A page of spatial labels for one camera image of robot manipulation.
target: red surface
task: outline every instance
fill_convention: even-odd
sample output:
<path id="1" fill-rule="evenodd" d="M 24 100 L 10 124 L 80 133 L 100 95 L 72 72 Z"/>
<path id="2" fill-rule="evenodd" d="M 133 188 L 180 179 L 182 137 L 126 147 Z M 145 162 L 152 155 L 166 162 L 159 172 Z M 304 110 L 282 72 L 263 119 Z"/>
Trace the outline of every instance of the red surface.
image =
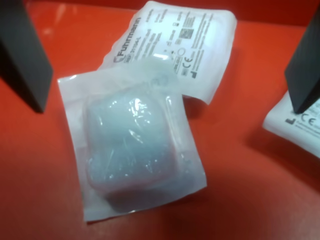
<path id="1" fill-rule="evenodd" d="M 261 127 L 286 91 L 303 27 L 240 21 L 212 104 L 186 102 L 207 188 L 87 225 L 57 78 L 95 70 L 133 12 L 45 2 L 28 10 L 55 73 L 45 114 L 0 80 L 1 239 L 320 239 L 318 159 Z"/>
<path id="2" fill-rule="evenodd" d="M 106 7 L 140 9 L 147 0 L 52 0 Z M 193 8 L 227 9 L 239 20 L 307 26 L 319 0 L 158 0 Z"/>

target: plastic pouch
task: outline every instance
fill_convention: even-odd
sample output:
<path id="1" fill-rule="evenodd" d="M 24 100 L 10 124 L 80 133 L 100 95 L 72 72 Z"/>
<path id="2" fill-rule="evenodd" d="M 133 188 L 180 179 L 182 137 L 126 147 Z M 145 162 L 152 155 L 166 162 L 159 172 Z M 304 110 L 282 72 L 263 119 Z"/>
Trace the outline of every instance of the plastic pouch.
<path id="1" fill-rule="evenodd" d="M 320 99 L 295 114 L 289 93 L 268 113 L 263 127 L 320 158 Z"/>
<path id="2" fill-rule="evenodd" d="M 157 207 L 207 185 L 170 66 L 152 58 L 58 80 L 85 221 Z"/>
<path id="3" fill-rule="evenodd" d="M 227 10 L 148 1 L 99 69 L 148 56 L 172 59 L 181 93 L 209 104 L 226 70 L 236 25 L 234 14 Z"/>

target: clear plastic film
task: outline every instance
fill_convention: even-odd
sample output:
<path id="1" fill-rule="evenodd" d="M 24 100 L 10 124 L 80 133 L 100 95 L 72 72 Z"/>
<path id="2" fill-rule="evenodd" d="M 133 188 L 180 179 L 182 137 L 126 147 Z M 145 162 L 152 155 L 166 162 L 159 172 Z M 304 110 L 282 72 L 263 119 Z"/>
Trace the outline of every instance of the clear plastic film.
<path id="1" fill-rule="evenodd" d="M 160 206 L 207 185 L 169 66 L 152 57 L 59 79 L 86 221 Z"/>

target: white package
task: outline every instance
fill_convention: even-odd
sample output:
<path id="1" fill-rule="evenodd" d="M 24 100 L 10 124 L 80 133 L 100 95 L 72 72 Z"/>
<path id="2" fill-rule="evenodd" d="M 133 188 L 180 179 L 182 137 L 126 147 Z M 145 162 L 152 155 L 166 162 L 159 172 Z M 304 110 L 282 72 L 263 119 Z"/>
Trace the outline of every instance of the white package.
<path id="1" fill-rule="evenodd" d="M 289 93 L 268 113 L 263 127 L 320 158 L 320 99 L 295 114 Z"/>
<path id="2" fill-rule="evenodd" d="M 227 10 L 148 1 L 99 69 L 148 56 L 170 58 L 181 93 L 209 104 L 226 70 L 236 25 L 234 14 Z"/>
<path id="3" fill-rule="evenodd" d="M 177 81 L 159 59 L 58 80 L 85 221 L 157 207 L 207 185 Z"/>

